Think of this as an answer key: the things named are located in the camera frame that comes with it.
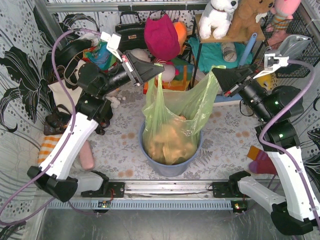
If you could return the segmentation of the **dark brown leather bag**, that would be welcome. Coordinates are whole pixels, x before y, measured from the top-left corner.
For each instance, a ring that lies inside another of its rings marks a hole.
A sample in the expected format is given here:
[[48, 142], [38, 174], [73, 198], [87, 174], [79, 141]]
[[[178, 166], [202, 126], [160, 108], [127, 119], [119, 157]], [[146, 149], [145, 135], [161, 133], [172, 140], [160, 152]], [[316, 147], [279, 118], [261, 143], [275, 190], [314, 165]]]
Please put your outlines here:
[[71, 116], [71, 112], [63, 104], [57, 105], [53, 108], [52, 113], [45, 117], [43, 134], [45, 136], [63, 134]]

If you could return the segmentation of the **black leather handbag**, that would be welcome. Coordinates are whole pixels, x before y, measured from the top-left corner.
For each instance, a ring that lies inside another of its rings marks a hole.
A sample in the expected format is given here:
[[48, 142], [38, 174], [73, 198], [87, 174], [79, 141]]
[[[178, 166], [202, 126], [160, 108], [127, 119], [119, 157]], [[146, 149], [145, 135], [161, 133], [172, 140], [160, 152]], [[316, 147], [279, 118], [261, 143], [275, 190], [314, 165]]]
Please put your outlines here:
[[[135, 15], [138, 22], [122, 23], [122, 16]], [[145, 23], [139, 17], [136, 11], [123, 11], [120, 14], [120, 21], [115, 26], [115, 32], [121, 35], [118, 49], [123, 53], [134, 49], [147, 49], [147, 44], [144, 38]]]

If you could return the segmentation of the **white grey plush dog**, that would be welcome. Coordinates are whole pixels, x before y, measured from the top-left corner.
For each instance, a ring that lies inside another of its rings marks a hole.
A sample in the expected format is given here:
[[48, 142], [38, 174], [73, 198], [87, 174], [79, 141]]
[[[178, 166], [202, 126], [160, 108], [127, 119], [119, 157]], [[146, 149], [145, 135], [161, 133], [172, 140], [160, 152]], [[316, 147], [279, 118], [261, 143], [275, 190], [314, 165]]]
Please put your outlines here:
[[199, 20], [199, 36], [202, 40], [211, 36], [220, 40], [227, 35], [238, 0], [210, 0]]

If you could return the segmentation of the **orange plush toy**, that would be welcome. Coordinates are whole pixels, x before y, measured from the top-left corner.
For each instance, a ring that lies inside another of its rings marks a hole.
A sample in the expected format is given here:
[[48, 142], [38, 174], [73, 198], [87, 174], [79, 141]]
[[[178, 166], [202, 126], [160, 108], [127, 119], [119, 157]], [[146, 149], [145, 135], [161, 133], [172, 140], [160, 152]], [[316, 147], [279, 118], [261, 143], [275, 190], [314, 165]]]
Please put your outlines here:
[[173, 23], [173, 25], [177, 33], [179, 47], [180, 47], [179, 54], [181, 55], [186, 48], [186, 46], [184, 46], [184, 42], [187, 39], [187, 27], [185, 23], [181, 21], [176, 21]]

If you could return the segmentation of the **silver foil pouch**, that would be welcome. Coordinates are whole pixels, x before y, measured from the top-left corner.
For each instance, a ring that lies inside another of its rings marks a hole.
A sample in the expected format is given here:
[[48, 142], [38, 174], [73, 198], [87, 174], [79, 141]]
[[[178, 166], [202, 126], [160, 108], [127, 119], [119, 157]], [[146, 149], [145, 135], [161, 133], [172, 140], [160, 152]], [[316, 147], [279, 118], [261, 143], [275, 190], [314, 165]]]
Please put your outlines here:
[[277, 50], [282, 56], [288, 56], [289, 60], [296, 60], [311, 42], [311, 37], [291, 34], [282, 41]]

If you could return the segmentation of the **yellow plush toy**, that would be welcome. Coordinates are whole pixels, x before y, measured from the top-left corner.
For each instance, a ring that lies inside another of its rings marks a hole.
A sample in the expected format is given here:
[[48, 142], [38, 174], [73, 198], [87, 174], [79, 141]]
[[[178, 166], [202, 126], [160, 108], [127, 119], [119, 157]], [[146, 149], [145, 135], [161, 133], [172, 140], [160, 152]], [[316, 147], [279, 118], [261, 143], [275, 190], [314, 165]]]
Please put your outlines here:
[[263, 87], [266, 91], [272, 90], [272, 77], [270, 74], [260, 76], [256, 79], [256, 81]]

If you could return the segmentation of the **green plastic trash bag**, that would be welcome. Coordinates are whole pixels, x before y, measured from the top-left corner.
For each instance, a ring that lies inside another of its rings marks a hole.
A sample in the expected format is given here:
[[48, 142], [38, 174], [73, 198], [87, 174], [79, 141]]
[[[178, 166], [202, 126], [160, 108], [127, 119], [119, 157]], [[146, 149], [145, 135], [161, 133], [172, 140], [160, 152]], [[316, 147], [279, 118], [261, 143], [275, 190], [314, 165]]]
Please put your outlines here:
[[195, 155], [219, 87], [212, 72], [188, 91], [164, 89], [161, 74], [148, 82], [142, 143], [153, 161], [177, 165]]

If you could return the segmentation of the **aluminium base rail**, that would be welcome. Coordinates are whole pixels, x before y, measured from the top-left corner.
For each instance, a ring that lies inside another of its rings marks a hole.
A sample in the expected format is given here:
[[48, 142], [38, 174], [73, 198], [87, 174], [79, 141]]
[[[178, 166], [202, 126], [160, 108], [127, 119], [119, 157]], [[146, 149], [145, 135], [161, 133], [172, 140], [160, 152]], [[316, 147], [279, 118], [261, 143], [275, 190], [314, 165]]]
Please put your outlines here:
[[255, 201], [268, 212], [274, 204], [288, 202], [284, 192], [275, 193], [275, 180], [255, 180], [244, 184], [242, 193], [232, 194], [227, 181], [210, 180], [127, 180], [110, 182], [114, 194], [76, 195], [67, 202], [53, 200], [48, 209], [92, 210], [231, 210], [243, 211], [246, 203]]

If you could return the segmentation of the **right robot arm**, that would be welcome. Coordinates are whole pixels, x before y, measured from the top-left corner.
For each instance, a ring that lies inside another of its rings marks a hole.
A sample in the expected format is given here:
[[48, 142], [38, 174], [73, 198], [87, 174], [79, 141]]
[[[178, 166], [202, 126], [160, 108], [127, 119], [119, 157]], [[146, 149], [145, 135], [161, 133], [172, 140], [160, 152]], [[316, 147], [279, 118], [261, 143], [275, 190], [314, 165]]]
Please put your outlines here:
[[271, 69], [266, 67], [260, 72], [256, 69], [254, 64], [242, 69], [214, 66], [211, 73], [226, 95], [239, 94], [262, 121], [255, 129], [256, 134], [276, 169], [284, 195], [258, 183], [245, 171], [229, 179], [235, 191], [252, 198], [270, 214], [283, 235], [304, 235], [320, 225], [320, 203], [308, 181], [300, 141], [290, 117], [302, 109], [307, 89], [280, 86], [268, 94], [257, 78]]

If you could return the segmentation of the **wooden metal shelf rack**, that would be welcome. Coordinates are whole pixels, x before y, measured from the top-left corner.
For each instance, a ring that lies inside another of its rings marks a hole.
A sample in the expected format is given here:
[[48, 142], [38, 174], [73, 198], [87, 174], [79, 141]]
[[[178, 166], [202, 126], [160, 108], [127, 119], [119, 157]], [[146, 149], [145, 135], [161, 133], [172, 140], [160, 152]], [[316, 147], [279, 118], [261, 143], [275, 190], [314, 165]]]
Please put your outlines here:
[[192, 80], [190, 81], [189, 85], [188, 85], [188, 89], [192, 89], [195, 85], [195, 80], [196, 80], [196, 74], [198, 72], [198, 66], [199, 66], [199, 60], [200, 60], [200, 56], [201, 56], [201, 52], [203, 49], [203, 45], [207, 45], [207, 44], [211, 44], [211, 43], [227, 43], [227, 42], [237, 42], [237, 43], [244, 43], [247, 42], [246, 44], [246, 49], [243, 52], [243, 56], [245, 55], [246, 57], [249, 55], [249, 53], [253, 52], [253, 49], [256, 45], [256, 42], [260, 41], [260, 45], [258, 47], [258, 49], [255, 51], [255, 55], [252, 57], [252, 61], [251, 63], [253, 64], [258, 55], [260, 54], [263, 46], [267, 45], [267, 41], [265, 38], [265, 35], [262, 31], [262, 29], [260, 28], [258, 33], [256, 34], [257, 37], [247, 37], [246, 36], [246, 30], [242, 30], [241, 33], [235, 38], [235, 39], [231, 39], [228, 36], [225, 36], [222, 39], [215, 39], [214, 37], [210, 37], [208, 39], [202, 39], [199, 36], [199, 22], [201, 19], [201, 14], [196, 14], [193, 20], [193, 28], [192, 28], [192, 34], [190, 35], [192, 38], [195, 38], [198, 40], [199, 45], [198, 47], [195, 49], [195, 51], [192, 50], [192, 48], [190, 48], [189, 54], [188, 54], [188, 61], [191, 61], [191, 57], [193, 57], [193, 64], [194, 64], [194, 73], [192, 76]]

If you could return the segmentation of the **white pink-eared plush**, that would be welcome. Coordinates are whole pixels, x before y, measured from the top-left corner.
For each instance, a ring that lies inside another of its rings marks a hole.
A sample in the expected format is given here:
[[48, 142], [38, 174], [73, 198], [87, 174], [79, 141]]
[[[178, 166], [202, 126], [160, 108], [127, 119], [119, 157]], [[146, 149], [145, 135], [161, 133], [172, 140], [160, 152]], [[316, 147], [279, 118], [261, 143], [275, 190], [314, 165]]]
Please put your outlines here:
[[177, 75], [180, 74], [179, 70], [174, 66], [171, 61], [161, 60], [159, 58], [155, 58], [153, 60], [155, 64], [161, 64], [164, 67], [164, 71], [162, 72], [162, 81], [164, 83], [171, 82]]

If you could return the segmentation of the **blue-grey trash bin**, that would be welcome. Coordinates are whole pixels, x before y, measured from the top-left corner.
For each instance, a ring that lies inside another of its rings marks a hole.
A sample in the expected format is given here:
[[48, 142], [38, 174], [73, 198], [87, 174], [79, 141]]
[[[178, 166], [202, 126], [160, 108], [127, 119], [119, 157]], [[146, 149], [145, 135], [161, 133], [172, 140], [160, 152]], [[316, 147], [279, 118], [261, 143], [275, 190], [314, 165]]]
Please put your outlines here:
[[187, 168], [190, 166], [192, 162], [195, 161], [196, 157], [200, 155], [200, 149], [203, 144], [204, 136], [203, 136], [203, 130], [199, 132], [199, 140], [197, 144], [197, 150], [194, 153], [194, 155], [191, 156], [188, 160], [179, 163], [179, 164], [174, 164], [174, 165], [166, 165], [162, 163], [158, 163], [154, 161], [146, 152], [144, 148], [144, 143], [143, 143], [143, 132], [145, 130], [145, 122], [142, 123], [139, 134], [138, 134], [138, 141], [139, 141], [139, 146], [141, 148], [142, 153], [144, 156], [147, 158], [149, 165], [152, 167], [152, 169], [159, 175], [164, 176], [164, 177], [176, 177], [182, 175]]

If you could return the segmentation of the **white fluffy plush toy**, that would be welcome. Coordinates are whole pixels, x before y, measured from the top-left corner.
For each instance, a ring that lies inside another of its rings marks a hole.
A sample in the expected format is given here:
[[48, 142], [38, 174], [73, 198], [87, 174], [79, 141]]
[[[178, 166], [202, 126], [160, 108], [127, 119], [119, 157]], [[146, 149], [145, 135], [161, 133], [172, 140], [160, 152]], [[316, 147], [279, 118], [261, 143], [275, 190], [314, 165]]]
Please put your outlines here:
[[139, 60], [142, 60], [148, 63], [151, 62], [151, 59], [145, 49], [135, 48], [131, 50], [130, 53]]

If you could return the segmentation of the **pink plush toy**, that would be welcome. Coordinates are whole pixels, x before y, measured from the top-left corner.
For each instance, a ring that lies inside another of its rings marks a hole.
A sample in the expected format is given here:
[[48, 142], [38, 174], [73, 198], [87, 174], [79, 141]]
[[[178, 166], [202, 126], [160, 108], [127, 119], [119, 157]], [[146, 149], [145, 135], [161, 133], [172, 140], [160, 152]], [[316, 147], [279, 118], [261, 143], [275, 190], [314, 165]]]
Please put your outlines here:
[[301, 0], [275, 0], [274, 7], [272, 7], [270, 11], [273, 17], [265, 30], [267, 32], [286, 30], [300, 3]]

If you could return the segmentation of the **blue floor squeegee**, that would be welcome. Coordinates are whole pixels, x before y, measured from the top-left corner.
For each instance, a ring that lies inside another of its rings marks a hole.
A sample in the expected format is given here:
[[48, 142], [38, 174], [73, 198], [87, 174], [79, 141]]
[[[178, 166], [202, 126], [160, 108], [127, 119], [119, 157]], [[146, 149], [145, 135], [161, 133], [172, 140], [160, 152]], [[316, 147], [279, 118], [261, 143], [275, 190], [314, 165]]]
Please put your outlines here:
[[[253, 46], [256, 43], [257, 37], [258, 37], [258, 34], [256, 32], [251, 35], [251, 37], [250, 37], [250, 39], [249, 39], [248, 43], [246, 44], [246, 47], [243, 51], [243, 54], [241, 55], [241, 58], [238, 62], [238, 65], [237, 65], [238, 68], [245, 65], [246, 60], [247, 60], [248, 56], [250, 55]], [[233, 96], [228, 101], [227, 101], [226, 97], [222, 96], [222, 100], [224, 100], [224, 101], [215, 102], [213, 104], [213, 106], [220, 107], [220, 106], [228, 106], [228, 105], [237, 105], [241, 102], [242, 99], [240, 98], [240, 96], [238, 94], [236, 94], [235, 96], [237, 97], [237, 99], [235, 99], [235, 97]]]

